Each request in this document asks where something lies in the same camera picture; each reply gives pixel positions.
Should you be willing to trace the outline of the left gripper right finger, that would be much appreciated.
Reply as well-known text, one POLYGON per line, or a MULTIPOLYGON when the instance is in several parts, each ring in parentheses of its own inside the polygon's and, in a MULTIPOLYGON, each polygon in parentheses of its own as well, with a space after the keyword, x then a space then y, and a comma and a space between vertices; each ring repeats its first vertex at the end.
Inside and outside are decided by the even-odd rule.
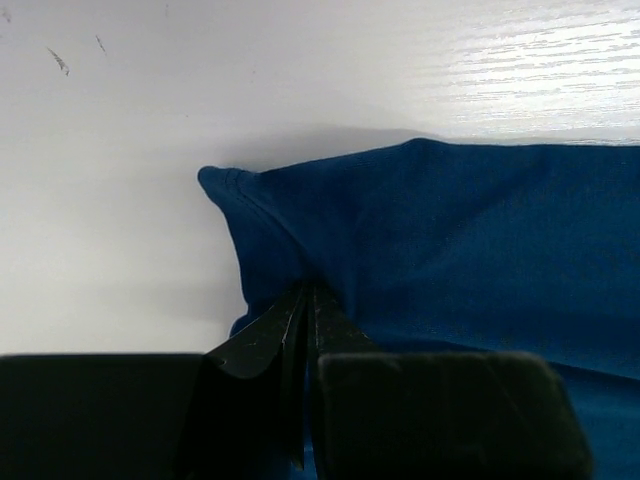
POLYGON ((390 353, 332 292, 307 297, 310 424, 322 479, 589 479, 560 376, 523 352, 390 353))

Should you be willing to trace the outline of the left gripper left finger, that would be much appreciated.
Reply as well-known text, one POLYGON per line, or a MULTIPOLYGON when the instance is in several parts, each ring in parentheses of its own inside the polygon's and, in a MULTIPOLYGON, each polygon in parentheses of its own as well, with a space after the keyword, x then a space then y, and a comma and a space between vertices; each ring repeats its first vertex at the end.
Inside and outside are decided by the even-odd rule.
POLYGON ((306 288, 209 353, 1 359, 5 479, 286 479, 304 464, 306 288))

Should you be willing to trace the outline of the blue printed t-shirt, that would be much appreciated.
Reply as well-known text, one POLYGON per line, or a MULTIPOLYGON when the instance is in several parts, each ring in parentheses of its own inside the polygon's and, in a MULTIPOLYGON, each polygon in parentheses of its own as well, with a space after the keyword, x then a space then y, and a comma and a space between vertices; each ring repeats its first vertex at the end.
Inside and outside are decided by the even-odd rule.
POLYGON ((253 173, 205 167, 241 330, 326 282, 395 351, 529 351, 564 377, 600 479, 639 475, 639 150, 428 139, 253 173))

